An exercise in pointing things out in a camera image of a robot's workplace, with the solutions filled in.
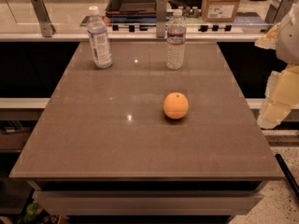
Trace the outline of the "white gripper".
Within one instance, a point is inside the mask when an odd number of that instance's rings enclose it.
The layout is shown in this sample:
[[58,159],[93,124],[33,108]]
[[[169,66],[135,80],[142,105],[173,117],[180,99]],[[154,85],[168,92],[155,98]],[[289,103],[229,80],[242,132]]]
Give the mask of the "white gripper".
[[255,46],[276,49],[277,57],[288,63],[283,71],[271,72],[257,118],[261,128],[273,129],[299,104],[299,3],[292,5],[281,23],[257,39]]

